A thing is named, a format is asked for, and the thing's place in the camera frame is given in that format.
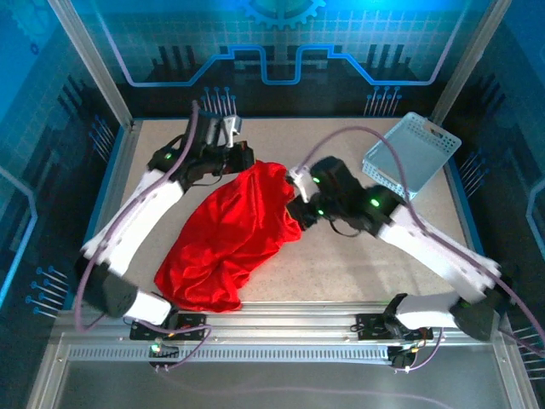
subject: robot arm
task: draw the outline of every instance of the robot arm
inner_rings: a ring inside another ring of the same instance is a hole
[[[490,339],[510,300],[475,266],[485,266],[500,277],[496,262],[458,244],[419,217],[423,230],[402,198],[383,186],[361,187],[338,158],[324,158],[297,173],[293,169],[290,176],[300,195],[288,210],[303,230],[321,218],[342,219],[355,230],[407,252],[454,288],[452,293],[423,297],[398,294],[383,314],[382,324],[393,336],[403,338],[411,330],[438,326],[457,327],[470,337]]]
[[[242,121],[232,115],[222,117],[211,112],[199,112],[196,134],[186,159],[161,186],[131,209],[118,222],[129,203],[138,198],[175,165],[186,144],[187,136],[177,136],[156,151],[147,164],[141,181],[112,220],[81,249],[76,271],[81,278],[89,260],[102,246],[84,292],[84,299],[113,318],[130,317],[161,325],[172,306],[154,294],[142,291],[123,279],[130,261],[158,220],[178,202],[193,183],[205,174],[213,176],[237,173],[254,163],[254,154],[245,141],[234,142]],[[119,223],[113,236],[105,243],[105,235],[113,223]]]

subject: red fabric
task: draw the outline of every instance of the red fabric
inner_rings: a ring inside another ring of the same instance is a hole
[[[238,289],[286,242],[301,238],[285,206],[294,198],[281,164],[257,161],[215,190],[189,217],[155,284],[180,308],[240,308]]]

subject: gear graphic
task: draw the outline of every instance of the gear graphic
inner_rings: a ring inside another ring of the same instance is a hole
[[[242,0],[247,17],[266,28],[286,27],[295,29],[297,23],[306,24],[308,17],[316,17],[318,7],[325,6],[324,0]]]
[[[33,43],[40,43],[51,26],[47,0],[4,0],[0,4],[11,12],[11,18]]]

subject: beige tabletop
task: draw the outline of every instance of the beige tabletop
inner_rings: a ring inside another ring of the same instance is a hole
[[[398,119],[245,119],[240,139],[265,162],[287,168],[297,164],[311,147],[334,130],[365,125],[383,134]],[[153,152],[186,129],[185,120],[145,121],[130,168],[123,201],[136,188]],[[374,136],[348,132],[318,152],[315,160],[333,155],[344,160],[363,186],[374,183],[361,171],[362,158],[376,143]],[[226,176],[221,183],[235,176]],[[203,183],[213,181],[207,177]],[[193,187],[159,221],[130,264],[127,279],[146,290],[156,290],[153,277],[174,244],[180,230],[198,205],[218,188]],[[445,173],[440,171],[416,196],[417,211],[429,222],[465,243]],[[240,290],[243,302],[296,301],[386,301],[399,292],[425,295],[449,291],[450,286],[403,251],[368,234],[349,239],[321,222],[303,234],[299,242],[285,245],[273,258],[256,269]]]

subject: light blue basket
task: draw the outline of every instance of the light blue basket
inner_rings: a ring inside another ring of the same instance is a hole
[[[454,135],[413,112],[407,113],[384,136],[401,159],[411,199],[462,144]],[[404,197],[398,167],[381,141],[365,155],[363,172]]]

